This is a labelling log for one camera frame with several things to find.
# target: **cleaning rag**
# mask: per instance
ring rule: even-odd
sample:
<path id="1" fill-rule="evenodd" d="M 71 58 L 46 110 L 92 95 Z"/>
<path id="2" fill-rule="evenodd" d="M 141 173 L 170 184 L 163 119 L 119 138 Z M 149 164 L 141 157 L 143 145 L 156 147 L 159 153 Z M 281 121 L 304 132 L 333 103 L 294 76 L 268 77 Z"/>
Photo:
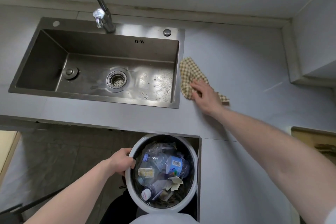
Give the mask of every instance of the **cleaning rag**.
<path id="1" fill-rule="evenodd" d="M 191 99 L 191 93 L 193 92 L 193 88 L 190 86 L 190 83 L 193 79 L 200 80 L 203 79 L 204 82 L 209 84 L 208 79 L 201 72 L 199 67 L 195 64 L 195 62 L 191 59 L 191 57 L 187 57 L 180 62 L 180 74 L 181 74 L 181 92 L 186 99 Z M 222 103 L 229 103 L 229 99 L 222 94 L 218 94 Z"/>

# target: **sink basin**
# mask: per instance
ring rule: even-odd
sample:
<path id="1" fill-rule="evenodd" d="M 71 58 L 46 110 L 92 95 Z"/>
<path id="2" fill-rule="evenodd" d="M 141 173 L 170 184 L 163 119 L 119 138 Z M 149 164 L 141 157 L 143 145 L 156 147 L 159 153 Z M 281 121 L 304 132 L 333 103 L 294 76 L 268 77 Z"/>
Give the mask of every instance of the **sink basin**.
<path id="1" fill-rule="evenodd" d="M 185 30 L 116 28 L 106 34 L 95 22 L 42 18 L 9 92 L 179 108 Z"/>

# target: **tile floor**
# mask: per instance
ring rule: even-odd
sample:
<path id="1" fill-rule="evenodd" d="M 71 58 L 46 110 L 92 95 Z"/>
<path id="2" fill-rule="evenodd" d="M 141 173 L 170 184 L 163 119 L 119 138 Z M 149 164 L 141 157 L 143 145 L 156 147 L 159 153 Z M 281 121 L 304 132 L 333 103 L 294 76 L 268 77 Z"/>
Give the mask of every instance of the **tile floor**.
<path id="1" fill-rule="evenodd" d="M 120 148 L 132 147 L 145 133 L 52 126 L 23 132 L 0 188 L 0 211 L 26 205 L 65 187 Z M 107 181 L 86 223 L 99 223 L 109 204 L 124 191 L 119 175 Z M 41 206 L 25 212 L 32 216 Z"/>

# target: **trash can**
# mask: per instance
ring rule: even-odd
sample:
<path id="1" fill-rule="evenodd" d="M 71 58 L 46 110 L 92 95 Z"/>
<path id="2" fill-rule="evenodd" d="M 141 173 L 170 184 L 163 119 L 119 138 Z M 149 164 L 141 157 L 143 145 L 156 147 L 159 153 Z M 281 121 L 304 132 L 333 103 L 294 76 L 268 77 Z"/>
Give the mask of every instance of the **trash can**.
<path id="1" fill-rule="evenodd" d="M 125 173 L 126 186 L 133 201 L 147 213 L 166 213 L 179 212 L 194 197 L 197 190 L 197 166 L 198 158 L 194 148 L 183 137 L 168 136 L 160 134 L 147 134 L 142 137 L 132 148 L 129 156 L 137 160 L 137 164 L 141 161 L 141 155 L 144 148 L 153 142 L 157 143 L 175 143 L 177 150 L 184 155 L 190 164 L 189 175 L 183 178 L 183 186 L 174 192 L 173 196 L 167 201 L 144 201 L 141 198 L 141 192 L 144 189 L 135 179 L 135 169 L 127 169 Z"/>

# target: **forearm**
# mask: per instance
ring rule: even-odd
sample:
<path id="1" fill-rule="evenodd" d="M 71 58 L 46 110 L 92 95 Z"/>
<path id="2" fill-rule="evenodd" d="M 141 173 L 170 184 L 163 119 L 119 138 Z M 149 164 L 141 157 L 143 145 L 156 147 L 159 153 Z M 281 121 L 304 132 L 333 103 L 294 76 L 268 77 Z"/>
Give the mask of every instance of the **forearm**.
<path id="1" fill-rule="evenodd" d="M 223 107 L 213 115 L 266 170 L 307 223 L 323 223 L 336 206 L 336 168 L 288 134 Z"/>
<path id="2" fill-rule="evenodd" d="M 84 224 L 111 175 L 104 160 L 46 203 L 27 224 Z"/>

